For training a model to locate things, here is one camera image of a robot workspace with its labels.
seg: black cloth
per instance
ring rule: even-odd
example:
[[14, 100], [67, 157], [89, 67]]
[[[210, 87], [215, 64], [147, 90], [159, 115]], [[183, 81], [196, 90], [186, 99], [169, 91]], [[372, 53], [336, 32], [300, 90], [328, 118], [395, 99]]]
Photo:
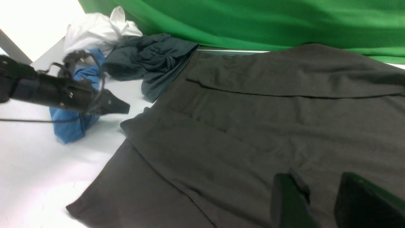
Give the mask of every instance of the black cloth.
[[123, 36], [102, 67], [120, 81], [143, 79], [142, 94], [154, 102], [181, 73], [197, 47], [197, 43], [165, 33]]
[[[121, 127], [145, 161], [215, 227], [270, 227], [273, 177], [289, 169], [308, 184], [320, 224], [336, 227], [342, 172], [405, 198], [404, 77], [402, 69], [318, 44], [251, 56], [196, 52], [152, 108]], [[128, 183], [107, 176], [114, 168], [122, 167], [106, 167], [98, 188], [119, 195], [115, 206], [127, 215], [126, 201], [140, 191], [134, 186], [118, 194]], [[97, 205], [110, 199], [86, 197], [73, 204], [84, 210], [70, 212], [81, 220], [92, 214], [96, 222], [108, 208]]]
[[214, 227], [128, 140], [82, 196], [66, 208], [92, 228]]

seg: crumpled white shirt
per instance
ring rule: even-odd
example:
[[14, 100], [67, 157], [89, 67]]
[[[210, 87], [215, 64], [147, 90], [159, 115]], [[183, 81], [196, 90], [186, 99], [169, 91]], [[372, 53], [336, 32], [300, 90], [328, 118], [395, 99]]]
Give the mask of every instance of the crumpled white shirt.
[[68, 25], [64, 55], [81, 49], [100, 49], [107, 57], [121, 36], [142, 36], [132, 21], [125, 20], [121, 6], [115, 7], [110, 17], [101, 13], [87, 13]]

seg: green backdrop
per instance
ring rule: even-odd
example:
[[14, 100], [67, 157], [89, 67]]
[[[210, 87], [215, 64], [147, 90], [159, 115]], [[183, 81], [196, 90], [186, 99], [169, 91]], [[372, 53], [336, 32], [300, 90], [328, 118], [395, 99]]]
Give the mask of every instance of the green backdrop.
[[405, 63], [405, 0], [79, 0], [87, 13], [121, 5], [145, 34], [202, 45], [280, 50], [316, 42]]

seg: white wall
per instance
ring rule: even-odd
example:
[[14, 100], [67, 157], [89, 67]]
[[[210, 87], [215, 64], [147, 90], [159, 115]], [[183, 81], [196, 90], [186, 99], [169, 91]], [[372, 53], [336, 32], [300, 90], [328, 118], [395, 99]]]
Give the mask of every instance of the white wall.
[[32, 61], [54, 46], [82, 14], [77, 0], [0, 0], [0, 28]]

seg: black cable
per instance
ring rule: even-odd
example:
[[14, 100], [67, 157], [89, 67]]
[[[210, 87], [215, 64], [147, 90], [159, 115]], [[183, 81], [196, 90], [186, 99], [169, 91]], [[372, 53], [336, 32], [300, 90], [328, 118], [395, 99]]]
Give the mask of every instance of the black cable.
[[[1, 119], [1, 118], [0, 118], [0, 122], [70, 123], [70, 122], [78, 121], [81, 116], [87, 115], [88, 112], [92, 110], [94, 104], [95, 104], [95, 103], [98, 101], [98, 99], [100, 98], [101, 93], [103, 92], [104, 86], [105, 86], [105, 74], [104, 74], [104, 72], [103, 72], [102, 69], [101, 69], [101, 65], [100, 65], [100, 63], [98, 62], [97, 58], [96, 58], [92, 53], [90, 53], [90, 56], [93, 58], [94, 62], [96, 63], [96, 65], [97, 65], [97, 67], [98, 67], [98, 69], [99, 69], [99, 74], [100, 74], [100, 76], [101, 76], [101, 88], [100, 88], [98, 94], [97, 94], [97, 95], [94, 97], [94, 99], [91, 101], [91, 103], [89, 104], [89, 106], [85, 109], [85, 111], [84, 111], [82, 114], [79, 114], [78, 117], [73, 118], [73, 119], [70, 119], [70, 120], [23, 120], [23, 119]], [[57, 62], [53, 62], [53, 63], [51, 64], [51, 66], [52, 66], [52, 65], [55, 65], [55, 66], [59, 67], [61, 70], [66, 71], [66, 72], [69, 73], [69, 75], [71, 75], [70, 71], [69, 71], [68, 69], [66, 69], [64, 65], [62, 65], [62, 64], [60, 64], [60, 63], [57, 63]], [[39, 70], [39, 72], [41, 72], [41, 73], [48, 73], [49, 70], [50, 70], [50, 68], [51, 68], [51, 66], [49, 66], [49, 68], [48, 68], [47, 70], [45, 70], [45, 71]]]

